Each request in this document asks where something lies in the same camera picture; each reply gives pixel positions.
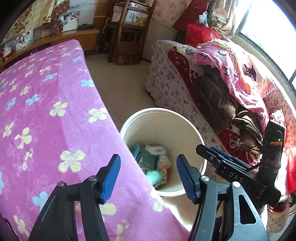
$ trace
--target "blue gripper pad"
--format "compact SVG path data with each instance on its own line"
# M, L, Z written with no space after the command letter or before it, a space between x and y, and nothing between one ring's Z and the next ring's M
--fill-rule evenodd
M120 170L120 166L121 166L120 156L116 155L113 161L113 164L110 167L109 172L103 182L103 190L101 195L101 201L103 203L106 203L107 200L110 199L112 195L113 188Z
M192 167L189 165L183 154L180 154L177 157L177 170L188 199L190 199L193 204L197 204L197 200L198 198L200 198L200 172L196 167Z
M231 161L231 156L228 155L228 154L226 154L225 152L220 151L220 150L218 150L218 149L215 148L215 147L211 147L210 149L213 150L213 151L215 151L215 152L217 152L217 153L219 153L219 154L220 154L221 156L223 156L225 159Z

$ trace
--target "blue flower print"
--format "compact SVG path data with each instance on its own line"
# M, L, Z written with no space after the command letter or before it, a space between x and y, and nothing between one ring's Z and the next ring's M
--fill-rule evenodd
M39 97L37 94L33 95L32 98L27 99L26 100L26 104L28 104L28 106L32 105L34 102L37 102L39 100Z
M78 60L82 60L82 58L81 57L77 57L77 58L72 59L73 62L77 62Z
M0 172L0 195L2 194L2 188L4 188L4 182L2 181L2 173Z
M94 87L94 82L93 80L81 80L81 87L90 87L90 88L93 88Z
M11 102L8 103L7 109L9 110L11 106L13 106L15 104L15 97L11 100Z
M4 83L4 84L2 85L2 88L4 88L7 84L8 84L8 82Z
M47 75L46 78L43 80L43 82L53 79L54 76L56 76L56 75L57 75L57 73Z
M45 205L45 203L46 203L46 201L47 201L47 199L48 199L48 195L47 195L47 193L46 192L41 192L40 194L39 194L39 197L38 196L34 196L34 197L32 197L32 201L33 201L33 203L36 205L36 206L40 206L40 211L42 210L42 208L44 207L44 205Z
M35 66L35 64L31 64L27 69L31 69Z

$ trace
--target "tiled floor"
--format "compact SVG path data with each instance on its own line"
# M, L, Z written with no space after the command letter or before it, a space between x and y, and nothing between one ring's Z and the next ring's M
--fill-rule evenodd
M143 85L149 62L118 65L108 63L107 55L96 54L86 56L86 63L100 96L119 131L133 113L155 107L153 99L146 93ZM198 206L193 205L186 195L163 198L163 200L176 218L190 231Z

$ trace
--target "window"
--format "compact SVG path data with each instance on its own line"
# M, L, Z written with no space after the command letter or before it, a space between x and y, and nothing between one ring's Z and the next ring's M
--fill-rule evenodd
M255 0L237 32L263 51L296 89L296 31L272 0Z

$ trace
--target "wooden shelf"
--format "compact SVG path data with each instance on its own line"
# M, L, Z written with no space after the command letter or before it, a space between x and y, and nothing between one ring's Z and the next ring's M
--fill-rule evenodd
M87 34L98 34L100 31L93 28L93 29L84 29L84 30L71 30L67 32L63 32L62 34L52 34L49 36L46 36L41 39L34 40L32 44L22 48L21 50L14 52L8 59L0 63L0 68L3 68L5 65L7 65L9 62L14 60L15 58L19 57L20 55L36 48L44 44L48 44L51 42L59 42L61 39L71 39L75 38L76 36L81 36L81 35L87 35Z

